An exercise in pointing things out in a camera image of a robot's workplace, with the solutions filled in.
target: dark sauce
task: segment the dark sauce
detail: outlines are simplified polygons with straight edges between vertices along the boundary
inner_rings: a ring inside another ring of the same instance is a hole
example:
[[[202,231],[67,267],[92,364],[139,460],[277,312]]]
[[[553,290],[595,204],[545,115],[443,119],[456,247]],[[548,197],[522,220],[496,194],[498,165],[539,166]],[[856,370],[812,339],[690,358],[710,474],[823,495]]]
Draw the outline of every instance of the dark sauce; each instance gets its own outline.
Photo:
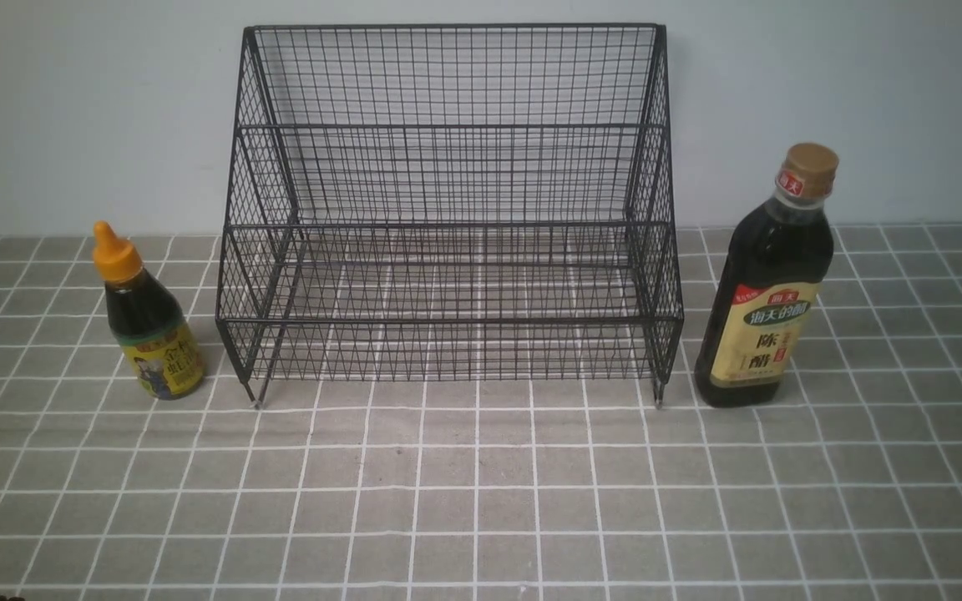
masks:
[[[775,397],[780,385],[780,381],[730,388],[711,384],[711,366],[737,285],[768,288],[791,282],[817,284],[826,276],[832,258],[833,237],[821,205],[816,209],[794,209],[771,198],[737,225],[692,372],[697,389],[709,406],[764,403]]]
[[[110,331],[119,338],[148,338],[184,322],[180,303],[147,270],[119,284],[106,282],[106,313]],[[188,392],[169,398],[179,399]]]

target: bottle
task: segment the bottle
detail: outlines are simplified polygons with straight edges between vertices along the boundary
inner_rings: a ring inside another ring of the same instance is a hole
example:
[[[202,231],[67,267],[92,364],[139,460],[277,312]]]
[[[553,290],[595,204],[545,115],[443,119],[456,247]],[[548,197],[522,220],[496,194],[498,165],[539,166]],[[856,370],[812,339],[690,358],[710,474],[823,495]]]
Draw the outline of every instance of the bottle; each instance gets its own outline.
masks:
[[[198,388],[203,358],[180,303],[144,268],[133,243],[97,221],[92,260],[106,281],[110,331],[144,390],[169,400]]]
[[[692,372],[709,406],[751,406],[778,392],[833,258],[822,206],[837,163],[823,145],[794,145],[774,195],[733,230]]]

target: brown bottle cap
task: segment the brown bottle cap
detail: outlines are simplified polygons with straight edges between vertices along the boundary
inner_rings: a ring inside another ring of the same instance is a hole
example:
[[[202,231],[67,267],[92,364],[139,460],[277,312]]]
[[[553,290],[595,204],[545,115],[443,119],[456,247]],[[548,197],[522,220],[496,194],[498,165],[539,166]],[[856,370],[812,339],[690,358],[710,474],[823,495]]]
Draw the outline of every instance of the brown bottle cap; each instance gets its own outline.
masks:
[[[822,200],[833,190],[837,163],[837,153],[831,149],[803,142],[786,153],[774,182],[791,199]]]

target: metal wire basket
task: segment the metal wire basket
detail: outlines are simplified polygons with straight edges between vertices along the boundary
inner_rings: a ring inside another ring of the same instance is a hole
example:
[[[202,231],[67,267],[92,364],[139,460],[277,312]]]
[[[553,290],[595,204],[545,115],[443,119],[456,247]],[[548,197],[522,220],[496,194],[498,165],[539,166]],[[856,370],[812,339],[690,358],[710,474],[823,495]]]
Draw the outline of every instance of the metal wire basket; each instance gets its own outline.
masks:
[[[216,320],[271,379],[671,375],[666,31],[244,31]]]

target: vinegar bottle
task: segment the vinegar bottle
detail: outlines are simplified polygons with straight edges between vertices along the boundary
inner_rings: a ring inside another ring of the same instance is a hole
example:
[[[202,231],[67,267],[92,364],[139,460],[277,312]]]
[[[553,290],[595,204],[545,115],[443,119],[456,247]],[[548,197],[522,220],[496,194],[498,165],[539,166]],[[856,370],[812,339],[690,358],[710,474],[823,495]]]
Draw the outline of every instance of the vinegar bottle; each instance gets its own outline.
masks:
[[[692,377],[712,407],[774,398],[833,258],[823,213],[837,155],[789,149],[774,194],[733,230]]]

